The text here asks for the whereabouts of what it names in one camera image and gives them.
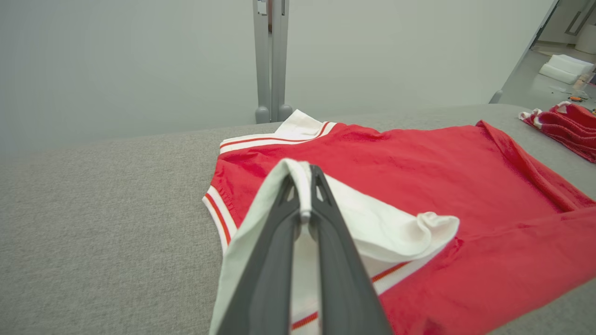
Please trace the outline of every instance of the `wall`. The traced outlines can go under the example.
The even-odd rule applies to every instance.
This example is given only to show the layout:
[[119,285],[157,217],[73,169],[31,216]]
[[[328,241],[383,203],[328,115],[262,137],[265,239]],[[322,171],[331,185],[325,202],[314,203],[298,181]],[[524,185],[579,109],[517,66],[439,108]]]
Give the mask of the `wall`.
[[0,1],[0,150],[254,123],[252,3]]
[[286,103],[337,114],[487,103],[553,0],[291,1]]

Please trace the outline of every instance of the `gray tabletop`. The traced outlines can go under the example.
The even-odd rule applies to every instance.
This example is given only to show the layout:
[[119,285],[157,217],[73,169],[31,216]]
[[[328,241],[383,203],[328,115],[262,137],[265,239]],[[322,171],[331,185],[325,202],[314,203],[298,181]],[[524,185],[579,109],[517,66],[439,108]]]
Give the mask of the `gray tabletop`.
[[[483,105],[339,116],[385,131],[484,119],[596,197],[596,166]],[[219,143],[278,124],[118,139],[39,153],[0,170],[0,333],[206,334],[221,267],[201,198]],[[596,281],[494,331],[594,334]]]

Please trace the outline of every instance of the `clothing pile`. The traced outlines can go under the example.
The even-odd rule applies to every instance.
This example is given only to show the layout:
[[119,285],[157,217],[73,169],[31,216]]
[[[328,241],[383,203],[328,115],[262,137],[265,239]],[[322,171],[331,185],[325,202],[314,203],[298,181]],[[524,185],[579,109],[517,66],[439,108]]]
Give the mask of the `clothing pile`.
[[[308,164],[396,334],[486,333],[596,274],[596,202],[486,122],[379,133],[297,110],[274,134],[220,148],[203,199],[223,249],[211,334],[287,175],[309,210]],[[294,247],[292,334],[318,333],[313,246],[303,233]]]
[[596,163],[596,116],[582,106],[563,101],[549,111],[520,113],[519,119]]

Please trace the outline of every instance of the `gray floor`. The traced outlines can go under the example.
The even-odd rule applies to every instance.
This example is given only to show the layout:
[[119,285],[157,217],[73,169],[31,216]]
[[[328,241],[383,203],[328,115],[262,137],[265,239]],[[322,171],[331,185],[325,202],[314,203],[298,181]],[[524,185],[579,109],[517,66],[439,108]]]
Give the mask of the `gray floor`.
[[[549,58],[539,52],[528,51],[519,68],[503,86],[503,96],[499,103],[548,110],[561,101],[567,100],[569,93],[573,92],[571,85],[538,73]],[[588,85],[586,92],[596,98],[594,86]],[[589,99],[582,105],[588,109],[596,108],[594,99]]]

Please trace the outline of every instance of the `white fabric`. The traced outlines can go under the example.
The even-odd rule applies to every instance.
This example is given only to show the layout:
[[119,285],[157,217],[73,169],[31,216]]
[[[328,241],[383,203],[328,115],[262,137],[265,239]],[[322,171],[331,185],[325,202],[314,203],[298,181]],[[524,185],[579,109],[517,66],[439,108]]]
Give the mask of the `white fabric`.
[[549,64],[544,64],[538,73],[553,79],[557,79],[560,82],[568,83],[569,85],[575,83],[579,78],[579,75],[574,75],[573,73],[557,69],[556,67],[550,66]]
[[559,70],[578,76],[590,72],[590,70],[594,67],[594,64],[592,63],[578,60],[573,57],[569,57],[568,55],[552,55],[547,64]]
[[219,153],[271,144],[300,144],[327,135],[335,122],[319,122],[295,110],[273,134],[255,134],[229,138],[219,145]]
[[[300,126],[285,129],[282,125],[280,129],[284,132],[301,131]],[[281,160],[265,178],[244,222],[224,254],[210,334],[215,334],[219,328],[269,210],[287,175],[294,179],[301,214],[308,216],[310,213],[309,164],[291,159]],[[459,226],[459,219],[456,217],[438,216],[430,212],[413,216],[362,194],[328,175],[326,179],[370,276],[413,260],[379,280],[375,284],[378,293],[426,264],[453,239]],[[303,229],[302,235],[294,244],[292,322],[317,311],[316,265],[316,244],[308,231]],[[315,331],[316,327],[311,325],[297,329],[296,333],[312,334]]]

